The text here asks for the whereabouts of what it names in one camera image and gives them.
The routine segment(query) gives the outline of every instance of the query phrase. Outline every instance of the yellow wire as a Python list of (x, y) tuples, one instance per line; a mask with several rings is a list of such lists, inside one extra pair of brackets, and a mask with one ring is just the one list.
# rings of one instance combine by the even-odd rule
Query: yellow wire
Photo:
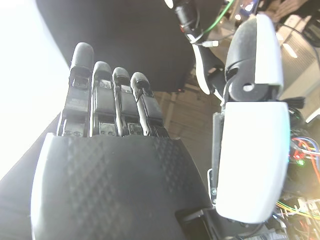
[[(287, 210), (288, 212), (296, 213), (296, 214), (298, 214), (298, 215), (305, 216), (305, 217), (307, 217), (307, 218), (312, 218), (312, 217), (310, 216), (310, 214), (308, 214), (308, 213), (296, 211), (296, 210), (294, 210), (293, 208), (286, 207), (286, 206), (282, 205), (282, 204), (279, 203), (279, 202), (277, 202), (276, 205), (277, 205), (278, 207), (282, 208), (282, 209)], [(313, 215), (313, 217), (314, 217), (315, 219), (317, 219), (317, 220), (320, 220), (320, 216)]]

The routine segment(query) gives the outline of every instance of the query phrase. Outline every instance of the blue wire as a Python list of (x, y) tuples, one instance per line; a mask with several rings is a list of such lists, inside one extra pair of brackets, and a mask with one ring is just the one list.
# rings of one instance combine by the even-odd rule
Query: blue wire
[[(315, 141), (313, 141), (311, 138), (297, 137), (297, 139), (301, 139), (301, 140), (304, 140), (304, 141), (311, 143), (312, 146), (315, 148), (315, 150), (317, 152), (319, 152), (318, 144)], [(318, 156), (315, 157), (315, 162), (316, 162), (316, 168), (320, 172), (320, 164), (319, 164), (319, 157)]]

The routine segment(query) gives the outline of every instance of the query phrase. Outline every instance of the green led light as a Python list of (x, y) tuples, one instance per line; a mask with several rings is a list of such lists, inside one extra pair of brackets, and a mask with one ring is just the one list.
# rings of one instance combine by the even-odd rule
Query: green led light
[(298, 161), (296, 161), (296, 163), (301, 166), (305, 165), (305, 161), (303, 161), (303, 160), (298, 160)]

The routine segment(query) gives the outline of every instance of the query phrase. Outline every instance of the red wire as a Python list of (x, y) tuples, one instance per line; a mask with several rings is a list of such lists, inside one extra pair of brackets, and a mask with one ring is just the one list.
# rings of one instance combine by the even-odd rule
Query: red wire
[[(292, 140), (299, 141), (299, 146), (300, 146), (300, 144), (304, 144), (305, 147), (306, 147), (306, 149), (307, 149), (308, 151), (311, 151), (309, 145), (308, 145), (305, 141), (303, 141), (303, 140), (301, 140), (301, 139), (299, 139), (299, 138), (293, 138)], [(316, 161), (315, 161), (315, 156), (312, 155), (312, 154), (310, 154), (310, 157), (311, 157), (311, 162), (312, 162), (312, 166), (313, 166), (314, 172), (315, 172), (315, 174), (316, 174), (316, 178), (318, 179), (318, 182), (320, 183), (320, 173), (319, 173), (319, 171), (318, 171), (318, 169), (317, 169), (317, 165), (316, 165)]]

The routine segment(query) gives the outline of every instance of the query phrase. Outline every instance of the screw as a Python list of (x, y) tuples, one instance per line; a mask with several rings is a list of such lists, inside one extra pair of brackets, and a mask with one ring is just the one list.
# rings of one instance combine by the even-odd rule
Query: screw
[(211, 189), (211, 193), (212, 193), (213, 195), (216, 195), (216, 194), (217, 194), (217, 190), (216, 190), (215, 188), (212, 188), (212, 189)]
[(81, 134), (81, 132), (75, 131), (75, 132), (73, 133), (73, 135), (75, 135), (76, 137), (80, 137), (82, 134)]

